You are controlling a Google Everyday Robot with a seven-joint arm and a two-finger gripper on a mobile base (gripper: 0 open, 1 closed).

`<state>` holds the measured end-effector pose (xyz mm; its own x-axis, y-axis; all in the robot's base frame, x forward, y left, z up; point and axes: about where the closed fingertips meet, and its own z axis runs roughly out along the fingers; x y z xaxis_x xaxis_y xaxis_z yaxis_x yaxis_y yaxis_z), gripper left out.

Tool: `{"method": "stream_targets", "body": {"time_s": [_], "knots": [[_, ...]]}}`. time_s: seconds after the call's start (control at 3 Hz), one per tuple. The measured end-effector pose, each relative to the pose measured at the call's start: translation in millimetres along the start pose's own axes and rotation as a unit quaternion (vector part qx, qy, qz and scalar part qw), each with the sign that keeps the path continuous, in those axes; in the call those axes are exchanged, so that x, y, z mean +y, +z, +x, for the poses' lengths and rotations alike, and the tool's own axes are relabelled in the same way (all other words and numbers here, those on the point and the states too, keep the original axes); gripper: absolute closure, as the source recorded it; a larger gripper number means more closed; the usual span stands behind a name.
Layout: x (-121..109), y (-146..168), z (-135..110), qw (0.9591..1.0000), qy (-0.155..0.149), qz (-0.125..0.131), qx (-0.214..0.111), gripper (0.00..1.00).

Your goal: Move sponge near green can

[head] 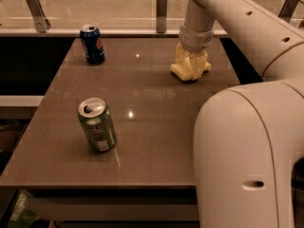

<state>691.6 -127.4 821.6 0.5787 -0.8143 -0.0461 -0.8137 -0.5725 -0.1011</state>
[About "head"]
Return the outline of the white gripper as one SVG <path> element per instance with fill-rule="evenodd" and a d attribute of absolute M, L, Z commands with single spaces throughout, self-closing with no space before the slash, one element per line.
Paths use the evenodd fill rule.
<path fill-rule="evenodd" d="M 202 50 L 209 47 L 213 34 L 212 30 L 199 32 L 182 25 L 180 41 L 176 47 L 174 71 L 190 72 L 193 69 L 192 79 L 197 80 L 209 68 L 208 54 Z"/>

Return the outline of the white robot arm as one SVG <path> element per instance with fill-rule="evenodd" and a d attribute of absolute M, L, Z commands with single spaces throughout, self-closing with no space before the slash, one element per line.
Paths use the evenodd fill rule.
<path fill-rule="evenodd" d="M 180 42 L 204 48 L 219 22 L 261 82 L 230 87 L 194 130 L 200 228 L 294 228 L 292 173 L 304 154 L 304 36 L 251 0 L 189 0 Z"/>

